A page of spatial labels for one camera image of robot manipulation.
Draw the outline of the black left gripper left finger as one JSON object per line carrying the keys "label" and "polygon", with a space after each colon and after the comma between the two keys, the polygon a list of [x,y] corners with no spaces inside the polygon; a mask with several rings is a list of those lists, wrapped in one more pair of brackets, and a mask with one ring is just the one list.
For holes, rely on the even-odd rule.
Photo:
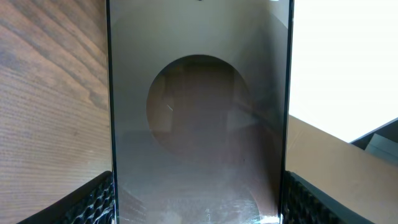
{"label": "black left gripper left finger", "polygon": [[105,171],[18,224],[112,224],[114,219],[113,173]]}

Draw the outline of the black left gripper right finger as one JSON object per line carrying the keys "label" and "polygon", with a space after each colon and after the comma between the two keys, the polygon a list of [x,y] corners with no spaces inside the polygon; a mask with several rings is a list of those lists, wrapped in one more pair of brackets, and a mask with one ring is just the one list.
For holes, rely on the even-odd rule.
{"label": "black left gripper right finger", "polygon": [[294,172],[284,172],[282,224],[373,224]]}

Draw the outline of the Galaxy S25 Ultra smartphone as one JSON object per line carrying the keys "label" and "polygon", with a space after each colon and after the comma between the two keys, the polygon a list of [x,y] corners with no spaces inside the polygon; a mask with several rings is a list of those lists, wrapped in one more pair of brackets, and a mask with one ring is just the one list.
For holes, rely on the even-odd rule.
{"label": "Galaxy S25 Ultra smartphone", "polygon": [[292,1],[106,3],[117,223],[280,223]]}

